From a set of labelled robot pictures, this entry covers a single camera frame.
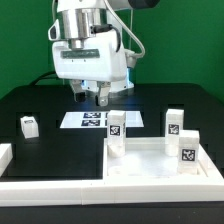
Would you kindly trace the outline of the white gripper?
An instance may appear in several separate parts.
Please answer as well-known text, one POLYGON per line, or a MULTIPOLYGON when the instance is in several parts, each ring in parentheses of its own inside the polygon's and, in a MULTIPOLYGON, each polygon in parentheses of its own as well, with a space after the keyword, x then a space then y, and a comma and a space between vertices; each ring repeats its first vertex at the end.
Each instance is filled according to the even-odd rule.
POLYGON ((99 33, 84 41, 83 49, 70 49, 67 41, 54 42, 52 46, 56 74, 70 81, 76 102, 85 101, 85 91, 81 80, 100 81, 97 83, 96 102, 108 105, 110 82, 126 77, 126 57, 124 47, 117 51, 118 41, 115 31, 99 33))

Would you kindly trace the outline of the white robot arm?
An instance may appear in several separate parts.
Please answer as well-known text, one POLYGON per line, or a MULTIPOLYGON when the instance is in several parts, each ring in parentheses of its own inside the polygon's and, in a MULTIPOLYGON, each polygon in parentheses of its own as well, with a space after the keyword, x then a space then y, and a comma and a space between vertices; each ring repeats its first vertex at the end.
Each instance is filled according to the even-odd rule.
POLYGON ((48 38, 58 77, 70 81, 74 97, 90 92, 100 106, 133 87, 127 70, 145 55, 126 49, 122 34, 136 37, 116 14, 118 10, 155 7, 160 0, 52 0, 53 25, 48 38))

